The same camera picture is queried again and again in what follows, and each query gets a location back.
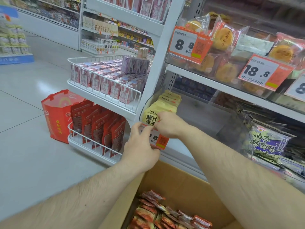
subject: round pastry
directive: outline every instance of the round pastry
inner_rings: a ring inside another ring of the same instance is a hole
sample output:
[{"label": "round pastry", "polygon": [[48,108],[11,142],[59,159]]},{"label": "round pastry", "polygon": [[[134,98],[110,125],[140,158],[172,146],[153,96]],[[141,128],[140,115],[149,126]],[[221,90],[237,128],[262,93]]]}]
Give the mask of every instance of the round pastry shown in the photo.
[{"label": "round pastry", "polygon": [[293,59],[293,50],[287,45],[275,46],[269,53],[269,57],[290,63]]},{"label": "round pastry", "polygon": [[193,66],[198,71],[210,73],[214,66],[214,57],[211,54],[207,54],[200,65],[193,63]]},{"label": "round pastry", "polygon": [[249,82],[242,82],[242,86],[249,92],[251,93],[256,93],[257,95],[261,96],[264,91],[266,90],[265,88],[255,85],[255,84],[251,84]]},{"label": "round pastry", "polygon": [[233,32],[229,28],[217,30],[213,39],[213,47],[225,51],[233,42]]},{"label": "round pastry", "polygon": [[200,22],[198,22],[196,20],[188,21],[185,24],[185,28],[188,30],[196,31],[196,32],[198,32],[198,29],[200,29],[199,32],[202,31]]},{"label": "round pastry", "polygon": [[226,63],[225,65],[219,67],[216,72],[216,79],[221,82],[230,83],[238,75],[237,65]]}]

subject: left hand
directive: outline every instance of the left hand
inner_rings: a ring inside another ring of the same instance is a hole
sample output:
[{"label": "left hand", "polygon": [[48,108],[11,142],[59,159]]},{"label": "left hand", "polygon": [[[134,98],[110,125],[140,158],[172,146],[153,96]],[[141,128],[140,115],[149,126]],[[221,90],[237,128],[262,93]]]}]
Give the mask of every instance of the left hand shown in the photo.
[{"label": "left hand", "polygon": [[138,122],[132,126],[128,142],[124,146],[124,153],[121,161],[128,162],[132,169],[139,169],[139,172],[150,170],[159,159],[160,150],[152,149],[149,143],[150,132],[153,126],[147,126],[139,134],[139,127],[142,123]]}]

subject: hand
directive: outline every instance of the hand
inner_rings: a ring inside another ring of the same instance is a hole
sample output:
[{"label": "hand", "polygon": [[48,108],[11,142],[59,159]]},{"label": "hand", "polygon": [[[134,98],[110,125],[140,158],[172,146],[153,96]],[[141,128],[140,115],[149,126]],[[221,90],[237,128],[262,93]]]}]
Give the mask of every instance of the hand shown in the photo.
[{"label": "hand", "polygon": [[150,132],[153,126],[147,126],[139,134],[139,127],[142,123],[132,126],[128,142],[124,146],[122,162],[132,165],[131,169],[139,169],[139,173],[150,170],[159,159],[160,150],[152,149],[149,143]]},{"label": "hand", "polygon": [[160,122],[155,123],[155,128],[161,135],[168,138],[179,138],[188,128],[189,124],[172,112],[159,112]]}]

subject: price tag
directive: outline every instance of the price tag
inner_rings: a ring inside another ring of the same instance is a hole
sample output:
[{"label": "price tag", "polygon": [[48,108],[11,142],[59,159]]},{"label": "price tag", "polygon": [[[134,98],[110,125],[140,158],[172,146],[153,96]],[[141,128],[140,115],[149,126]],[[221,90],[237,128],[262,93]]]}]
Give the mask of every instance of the price tag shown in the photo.
[{"label": "price tag", "polygon": [[238,78],[276,91],[294,68],[294,65],[253,54]]},{"label": "price tag", "polygon": [[201,64],[211,45],[210,36],[176,26],[170,42],[169,52]]},{"label": "price tag", "polygon": [[305,102],[305,73],[293,82],[284,95]]},{"label": "price tag", "polygon": [[[147,125],[142,124],[139,127],[139,133],[141,134],[143,129],[146,127]],[[156,129],[153,129],[150,132],[150,136],[149,136],[149,142],[150,145],[153,147],[156,147],[157,149],[160,150],[164,150],[167,143],[168,143],[169,138],[162,136]]]}]

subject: tiled floor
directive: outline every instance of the tiled floor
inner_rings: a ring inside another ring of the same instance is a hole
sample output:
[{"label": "tiled floor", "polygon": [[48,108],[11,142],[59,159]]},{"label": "tiled floor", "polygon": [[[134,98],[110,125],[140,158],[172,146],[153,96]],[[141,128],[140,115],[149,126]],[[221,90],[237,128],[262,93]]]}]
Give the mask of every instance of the tiled floor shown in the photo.
[{"label": "tiled floor", "polygon": [[89,55],[31,33],[27,41],[34,63],[0,66],[0,221],[105,169],[51,139],[41,107],[68,88],[67,59]]}]

